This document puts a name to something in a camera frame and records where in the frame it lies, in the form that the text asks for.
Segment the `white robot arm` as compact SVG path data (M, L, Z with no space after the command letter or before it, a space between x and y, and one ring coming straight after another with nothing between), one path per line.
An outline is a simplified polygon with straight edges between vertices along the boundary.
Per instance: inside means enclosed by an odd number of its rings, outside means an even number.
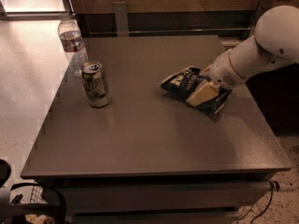
M231 90L250 77L299 62L299 8L270 8L258 19L254 35L223 52L201 75L209 77L188 97L187 103L201 105Z

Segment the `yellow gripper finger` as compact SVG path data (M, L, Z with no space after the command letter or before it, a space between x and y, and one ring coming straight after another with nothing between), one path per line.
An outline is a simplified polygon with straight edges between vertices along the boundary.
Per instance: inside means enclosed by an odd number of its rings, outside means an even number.
M201 70L200 76L209 77L210 67L211 67L211 65L206 67L204 70Z
M221 86L214 81L204 81L188 97L186 102L191 106L198 106L219 95Z

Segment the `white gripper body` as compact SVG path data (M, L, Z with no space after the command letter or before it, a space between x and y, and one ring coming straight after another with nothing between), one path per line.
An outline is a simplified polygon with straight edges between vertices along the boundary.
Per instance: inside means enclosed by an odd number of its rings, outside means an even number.
M209 77L223 89L231 90L248 79L249 60L228 49L209 68Z

